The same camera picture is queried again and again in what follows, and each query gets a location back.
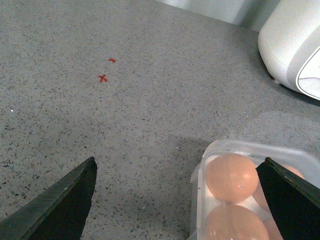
countertop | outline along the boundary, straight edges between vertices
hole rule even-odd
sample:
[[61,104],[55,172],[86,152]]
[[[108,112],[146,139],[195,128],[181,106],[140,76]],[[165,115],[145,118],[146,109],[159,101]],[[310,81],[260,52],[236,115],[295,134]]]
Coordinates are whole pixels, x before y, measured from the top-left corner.
[[214,140],[320,158],[320,103],[273,83],[258,32],[153,0],[0,9],[0,220],[94,156],[82,239],[182,240]]

egg carton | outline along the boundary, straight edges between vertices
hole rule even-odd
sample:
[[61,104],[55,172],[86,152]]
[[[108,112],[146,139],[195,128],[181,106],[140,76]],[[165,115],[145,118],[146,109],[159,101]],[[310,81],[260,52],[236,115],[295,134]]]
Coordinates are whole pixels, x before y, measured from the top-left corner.
[[[266,157],[270,157],[279,164],[294,167],[302,173],[306,181],[320,188],[320,177],[318,177],[320,161],[307,152],[232,139],[216,140],[206,148],[201,162],[191,175],[190,237],[187,240],[205,240],[204,228],[207,215],[222,204],[221,201],[214,198],[208,189],[206,169],[210,161],[217,156],[225,154],[241,154],[249,157],[257,166],[263,163]],[[253,196],[248,197],[237,205],[251,210],[262,221],[272,217],[271,213],[258,205]]]

